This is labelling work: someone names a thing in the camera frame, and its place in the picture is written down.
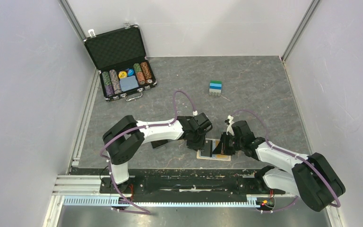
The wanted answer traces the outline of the black poker chip case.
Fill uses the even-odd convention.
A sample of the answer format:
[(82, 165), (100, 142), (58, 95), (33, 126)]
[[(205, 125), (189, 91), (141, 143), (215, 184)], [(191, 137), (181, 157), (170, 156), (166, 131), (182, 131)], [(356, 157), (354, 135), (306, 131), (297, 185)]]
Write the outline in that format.
[(138, 25), (126, 23), (123, 28), (102, 34), (90, 29), (83, 42), (99, 72), (107, 102), (131, 101), (157, 86)]

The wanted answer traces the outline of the blue green block stack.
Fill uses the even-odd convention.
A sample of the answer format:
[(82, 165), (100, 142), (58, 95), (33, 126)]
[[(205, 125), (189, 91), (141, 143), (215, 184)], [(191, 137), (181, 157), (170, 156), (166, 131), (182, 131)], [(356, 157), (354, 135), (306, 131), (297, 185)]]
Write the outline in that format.
[(222, 94), (222, 82), (218, 80), (211, 80), (209, 83), (209, 94), (220, 96)]

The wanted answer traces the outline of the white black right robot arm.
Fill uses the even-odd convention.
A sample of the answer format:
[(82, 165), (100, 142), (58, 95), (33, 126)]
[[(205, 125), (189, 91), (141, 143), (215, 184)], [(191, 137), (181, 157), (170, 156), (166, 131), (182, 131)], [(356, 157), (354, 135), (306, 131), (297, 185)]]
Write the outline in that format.
[(242, 151), (245, 156), (268, 163), (255, 174), (254, 187), (260, 193), (278, 189), (293, 194), (313, 211), (320, 212), (328, 205), (337, 205), (337, 199), (346, 187), (330, 163), (320, 153), (300, 154), (256, 137), (246, 121), (225, 121), (215, 152), (234, 155)]

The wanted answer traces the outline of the black VIP card stack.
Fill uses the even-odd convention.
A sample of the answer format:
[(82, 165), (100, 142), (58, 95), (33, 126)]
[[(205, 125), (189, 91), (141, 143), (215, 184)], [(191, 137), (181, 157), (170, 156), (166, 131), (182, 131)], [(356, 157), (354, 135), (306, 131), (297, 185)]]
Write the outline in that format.
[(168, 142), (169, 142), (169, 140), (152, 141), (151, 146), (152, 146), (153, 149), (157, 149), (157, 148), (160, 148), (160, 147), (166, 145)]

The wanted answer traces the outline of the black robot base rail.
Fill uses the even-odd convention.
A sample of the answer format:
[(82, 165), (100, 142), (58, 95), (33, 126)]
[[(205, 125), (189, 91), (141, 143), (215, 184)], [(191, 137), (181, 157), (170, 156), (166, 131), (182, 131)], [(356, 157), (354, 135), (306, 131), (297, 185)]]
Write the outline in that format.
[(119, 190), (133, 202), (243, 202), (246, 195), (284, 194), (255, 178), (255, 169), (130, 169)]

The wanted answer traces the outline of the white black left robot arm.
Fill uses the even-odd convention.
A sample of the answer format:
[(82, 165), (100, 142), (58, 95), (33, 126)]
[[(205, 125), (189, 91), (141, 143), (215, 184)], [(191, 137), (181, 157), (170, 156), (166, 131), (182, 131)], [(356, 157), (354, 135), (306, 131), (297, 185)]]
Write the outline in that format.
[(109, 163), (111, 186), (120, 193), (128, 190), (128, 162), (143, 144), (184, 140), (189, 149), (198, 151), (204, 147), (206, 134), (212, 128), (204, 113), (158, 122), (137, 121), (131, 115), (123, 117), (102, 137), (104, 148), (100, 155)]

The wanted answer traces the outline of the black VIP credit card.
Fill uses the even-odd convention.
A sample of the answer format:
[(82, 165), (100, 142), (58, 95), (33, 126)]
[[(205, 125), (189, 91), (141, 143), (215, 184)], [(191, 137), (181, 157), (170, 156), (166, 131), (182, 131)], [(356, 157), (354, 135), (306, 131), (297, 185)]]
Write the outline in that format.
[(213, 153), (212, 145), (213, 145), (212, 140), (205, 140), (204, 147), (200, 151), (200, 155), (202, 157), (212, 157), (212, 153)]

